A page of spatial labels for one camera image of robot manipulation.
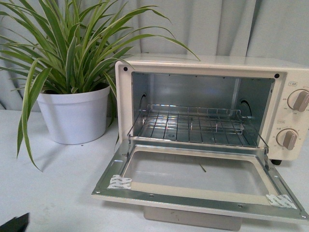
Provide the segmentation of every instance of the control panel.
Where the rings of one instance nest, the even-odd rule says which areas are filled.
[[[282,84],[282,94],[268,140],[270,159],[294,160],[300,153],[309,128],[307,75],[288,73]]]

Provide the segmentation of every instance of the oven foot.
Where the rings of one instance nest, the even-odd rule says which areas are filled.
[[[144,217],[150,220],[172,222],[191,226],[216,228],[221,230],[239,231],[241,217],[232,217],[215,214],[204,214],[183,210],[144,207]]]
[[[280,160],[280,159],[272,159],[271,162],[272,162],[272,164],[280,165],[282,160]]]

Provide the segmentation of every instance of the gray curtain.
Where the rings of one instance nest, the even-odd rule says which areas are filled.
[[[97,1],[84,0],[83,6]],[[37,0],[29,2],[38,5]],[[124,1],[119,1],[114,9],[119,9],[122,3]],[[307,0],[130,0],[127,9],[153,4],[172,24],[149,12],[132,21],[131,26],[166,27],[199,55],[269,57],[309,65]],[[8,19],[0,23],[12,27]],[[26,34],[16,25],[14,29]],[[0,33],[14,36],[2,27]],[[151,33],[165,34],[153,29]],[[179,46],[159,38],[137,42],[132,53],[139,52],[186,53]],[[11,80],[12,77],[16,76],[0,72],[0,109],[21,109],[22,91],[11,91],[20,83]],[[34,110],[39,111],[39,108],[35,106]]]

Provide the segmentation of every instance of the black object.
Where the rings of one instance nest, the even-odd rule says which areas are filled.
[[[13,218],[0,226],[0,232],[24,232],[29,224],[29,213]]]
[[[280,159],[272,159],[271,162],[272,162],[273,164],[275,164],[275,165],[280,165],[281,162],[282,162],[282,160],[280,160]]]

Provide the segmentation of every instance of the spider plant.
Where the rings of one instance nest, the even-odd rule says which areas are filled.
[[[136,40],[147,37],[161,37],[192,51],[177,41],[170,31],[163,27],[142,27],[134,29],[127,22],[145,12],[153,12],[158,17],[167,17],[155,10],[155,5],[142,6],[124,13],[126,4],[119,11],[111,13],[111,7],[118,2],[99,0],[85,10],[81,10],[82,0],[64,0],[59,8],[56,0],[38,0],[40,13],[26,0],[0,1],[7,9],[0,15],[9,17],[30,32],[28,39],[17,34],[24,42],[0,35],[0,59],[10,62],[13,68],[0,70],[21,75],[25,80],[21,118],[18,125],[17,156],[22,141],[34,163],[28,137],[27,122],[30,111],[41,92],[74,94],[94,91],[102,83],[111,86],[116,95],[114,63],[122,60]],[[143,33],[143,29],[159,28],[170,36]]]

